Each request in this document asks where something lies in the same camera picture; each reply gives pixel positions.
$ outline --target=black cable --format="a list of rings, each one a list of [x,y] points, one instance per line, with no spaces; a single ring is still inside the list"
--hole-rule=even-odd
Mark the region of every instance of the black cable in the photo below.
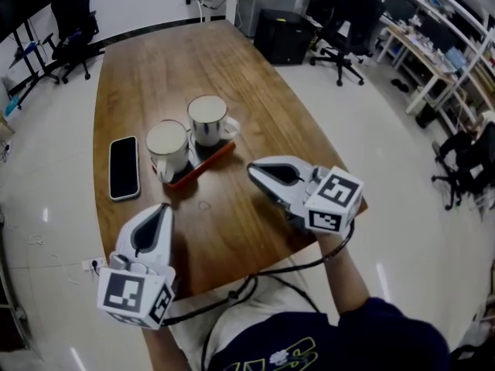
[[[278,276],[272,276],[272,275],[265,275],[267,277],[270,277],[271,279],[275,279],[276,281],[278,281],[279,283],[287,286],[288,288],[291,288],[292,290],[294,290],[297,294],[299,294],[301,297],[303,297],[305,300],[307,300],[307,302],[311,305],[311,308],[313,308],[315,310],[316,313],[321,313],[318,309],[318,307],[316,306],[316,304],[313,302],[313,300],[308,296],[308,293],[306,293],[304,290],[301,290],[300,288],[296,287],[294,284],[292,283],[288,283],[287,281],[284,281],[283,279],[281,279],[280,277]]]
[[[7,162],[7,154],[9,153],[10,146],[5,140],[0,141],[0,146],[3,147],[3,149],[0,151],[0,158],[3,162]]]
[[[96,272],[96,275],[100,276],[100,274],[98,273],[96,267],[98,266],[98,262],[96,260],[92,260],[91,261],[91,266],[93,267],[94,269],[94,272]]]
[[[347,234],[346,239],[339,246],[337,246],[335,249],[333,249],[332,251],[330,251],[328,254],[326,254],[325,256],[323,256],[322,258],[320,258],[319,260],[313,261],[313,262],[308,263],[308,264],[295,265],[294,267],[279,268],[279,269],[270,270],[270,271],[262,271],[262,272],[258,272],[257,274],[249,275],[246,278],[246,280],[244,281],[244,283],[237,290],[230,291],[229,292],[229,295],[226,298],[224,298],[223,300],[220,300],[218,302],[215,302],[214,304],[211,304],[211,305],[207,305],[207,306],[205,306],[203,308],[199,308],[199,309],[197,309],[195,311],[192,311],[190,313],[186,313],[185,315],[182,315],[182,316],[177,316],[175,318],[167,318],[167,319],[163,320],[162,327],[165,327],[165,326],[168,326],[168,325],[176,325],[177,323],[184,322],[185,320],[188,320],[190,318],[194,318],[197,315],[201,315],[201,314],[206,313],[208,311],[211,311],[211,310],[213,310],[215,308],[218,308],[219,306],[225,305],[225,304],[227,304],[232,299],[236,299],[237,300],[239,298],[239,295],[242,294],[242,292],[246,289],[246,287],[248,286],[248,284],[249,284],[249,282],[251,280],[256,279],[257,282],[258,282],[258,276],[269,276],[269,277],[272,277],[272,275],[274,275],[274,274],[286,274],[288,272],[301,271],[303,269],[307,269],[307,268],[311,268],[311,267],[316,267],[317,265],[320,265],[320,264],[325,263],[326,261],[334,258],[347,245],[347,243],[349,242],[349,240],[353,237],[354,228],[355,228],[355,224],[354,224],[354,220],[352,220],[350,222],[349,233]],[[280,281],[281,283],[283,282],[283,284],[287,284],[287,286],[289,286],[290,288],[294,288],[296,290],[295,286],[289,285],[287,282],[283,281],[282,279],[279,279],[279,278],[275,278],[275,279],[278,280],[278,281]],[[241,301],[248,300],[249,297],[253,293],[254,293],[254,291],[251,290],[251,292],[249,293],[249,295],[246,298],[243,298],[243,300],[241,300]],[[306,299],[309,298],[309,296],[306,293],[304,293],[304,295],[302,294],[302,296],[304,298],[306,298]],[[316,305],[314,305],[314,303],[312,303],[311,300],[310,300],[310,304],[315,309],[317,309]]]
[[[243,302],[246,302],[249,298],[252,297],[252,295],[254,294],[254,292],[256,291],[257,288],[258,288],[258,277],[255,276],[253,288],[251,289],[251,291],[249,291],[249,293],[244,298],[242,298],[241,300],[239,300],[238,302],[233,304],[231,306],[231,308],[234,307],[235,305],[239,305],[239,304],[242,304]],[[204,343],[203,343],[203,350],[201,351],[201,371],[205,371],[204,363],[207,359],[207,349],[208,349],[208,344],[210,343],[210,338],[211,338],[212,332],[213,332],[213,329],[210,330],[210,332],[208,333],[208,335],[205,338]]]
[[[222,5],[224,5],[224,3],[226,2],[227,0],[222,0],[222,2],[217,5],[217,7],[210,7],[209,5],[206,5],[204,4],[203,2],[200,2],[200,4],[203,6],[203,7],[206,7],[207,9],[213,9],[213,10],[217,10],[219,9]]]
[[[304,265],[295,265],[294,267],[262,271],[262,272],[258,272],[256,275],[265,276],[265,275],[273,275],[273,274],[286,274],[288,272],[295,272],[306,268],[316,267],[317,265],[323,264],[325,261],[329,260],[330,258],[334,258],[347,245],[347,242],[349,242],[350,238],[353,237],[353,234],[354,234],[354,220],[350,222],[350,230],[349,233],[347,234],[346,239],[339,246],[337,246],[335,249],[330,251],[327,255],[320,258],[319,260]]]
[[[239,294],[242,294],[242,292],[246,289],[248,286],[249,282],[252,281],[255,278],[254,275],[249,275],[244,283],[235,291],[229,291],[229,295],[224,298],[223,300],[220,300],[218,302],[215,302],[214,304],[207,305],[205,307],[199,308],[195,311],[192,311],[190,313],[186,313],[185,315],[178,316],[176,318],[167,318],[163,320],[162,327],[167,326],[167,325],[176,325],[177,323],[184,322],[185,320],[188,320],[190,318],[194,318],[197,315],[201,315],[203,313],[209,312],[214,310],[215,308],[218,308],[219,306],[227,304],[231,300],[237,300],[239,298]]]

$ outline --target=office chair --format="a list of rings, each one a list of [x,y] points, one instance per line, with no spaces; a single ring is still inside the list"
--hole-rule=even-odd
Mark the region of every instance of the office chair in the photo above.
[[[310,0],[308,8],[306,9],[306,15],[310,16],[314,21],[318,22],[323,28],[330,20],[333,12],[333,0]],[[317,44],[322,39],[319,32],[317,32],[316,40],[312,43],[311,49],[317,50]]]
[[[445,176],[432,176],[432,182],[441,180],[450,185],[450,202],[445,205],[445,210],[450,210],[454,206],[454,198],[457,198],[456,205],[462,202],[462,196],[466,192],[475,196],[491,186],[495,173],[495,124],[489,123],[480,138],[466,149],[457,151],[457,169],[448,166],[444,159],[437,156],[435,160],[443,167]],[[481,165],[483,171],[473,178],[471,169]]]
[[[384,3],[381,0],[334,1],[332,18],[322,29],[320,35],[338,53],[335,55],[328,48],[322,48],[321,55],[329,55],[329,57],[312,57],[309,63],[311,66],[315,66],[318,60],[334,62],[339,73],[337,81],[339,87],[342,86],[342,69],[344,67],[360,79],[359,85],[363,85],[363,77],[352,67],[352,63],[345,56],[350,53],[362,56],[370,52],[371,37],[384,13]],[[339,29],[345,21],[350,23],[347,37],[339,33]]]
[[[100,31],[95,18],[96,11],[90,12],[90,0],[53,0],[52,11],[59,28],[60,41],[55,46],[51,33],[43,44],[49,43],[52,47],[54,60],[62,60],[68,64],[62,77],[63,83],[69,81],[67,76],[79,64],[83,65],[86,72],[84,78],[89,80],[91,75],[87,70],[86,60],[104,53],[88,45]]]

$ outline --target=wall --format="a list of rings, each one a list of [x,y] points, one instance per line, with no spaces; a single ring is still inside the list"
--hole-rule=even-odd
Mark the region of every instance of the wall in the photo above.
[[[95,36],[94,41],[150,25],[199,17],[196,3],[186,5],[185,0],[91,0],[90,7],[91,10],[97,11],[100,27],[100,33]],[[223,13],[224,11],[219,10],[217,15]],[[32,24],[41,40],[53,32],[54,42],[58,42],[56,21],[50,7],[34,15]],[[23,31],[19,32],[19,36],[22,41],[29,39]],[[12,39],[0,43],[0,75],[7,75],[13,82],[18,83],[29,76],[29,71],[24,63],[8,70],[15,49],[16,44]],[[45,49],[49,55],[48,61],[51,61],[52,51],[48,46],[45,46]],[[39,69],[34,54],[30,57],[30,62],[35,70]]]

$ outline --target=white mug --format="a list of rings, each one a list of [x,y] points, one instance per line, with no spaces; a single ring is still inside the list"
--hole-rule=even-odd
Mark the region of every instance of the white mug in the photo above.
[[[203,146],[214,146],[221,139],[232,140],[241,129],[241,125],[227,115],[227,105],[218,96],[197,97],[189,103],[187,115],[194,138]]]
[[[155,124],[146,135],[146,148],[156,164],[156,175],[160,182],[171,182],[189,161],[187,130],[174,120],[163,120]]]

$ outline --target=person's arm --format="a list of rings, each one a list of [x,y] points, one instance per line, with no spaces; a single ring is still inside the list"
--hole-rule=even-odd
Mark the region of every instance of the person's arm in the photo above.
[[[330,253],[342,242],[342,239],[336,235],[317,235],[316,237],[322,254]],[[344,247],[334,258],[325,262],[325,269],[339,315],[364,305],[370,297],[370,293],[350,258],[347,247]]]
[[[158,331],[142,330],[148,346],[153,371],[190,371],[184,353],[179,349],[176,340],[168,328]]]

